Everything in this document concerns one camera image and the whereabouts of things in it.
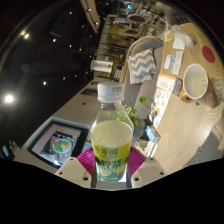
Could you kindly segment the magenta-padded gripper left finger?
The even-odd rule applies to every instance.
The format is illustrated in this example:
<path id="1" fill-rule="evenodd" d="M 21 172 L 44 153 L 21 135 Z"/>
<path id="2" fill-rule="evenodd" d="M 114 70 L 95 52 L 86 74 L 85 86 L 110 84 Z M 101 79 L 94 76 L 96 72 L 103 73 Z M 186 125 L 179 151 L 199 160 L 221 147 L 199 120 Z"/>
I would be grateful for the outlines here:
<path id="1" fill-rule="evenodd" d="M 81 187 L 94 188 L 97 174 L 93 149 L 89 147 L 78 157 L 69 157 L 55 175 Z"/>

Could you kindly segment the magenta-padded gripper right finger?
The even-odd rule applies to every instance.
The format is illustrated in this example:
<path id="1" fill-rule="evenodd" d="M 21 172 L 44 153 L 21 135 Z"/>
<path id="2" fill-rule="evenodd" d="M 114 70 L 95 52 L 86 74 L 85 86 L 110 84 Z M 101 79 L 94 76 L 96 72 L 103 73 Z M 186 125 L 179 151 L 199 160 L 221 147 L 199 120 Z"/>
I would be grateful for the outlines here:
<path id="1" fill-rule="evenodd" d="M 154 157 L 146 157 L 134 147 L 129 153 L 127 170 L 132 188 L 143 187 L 167 175 Z"/>

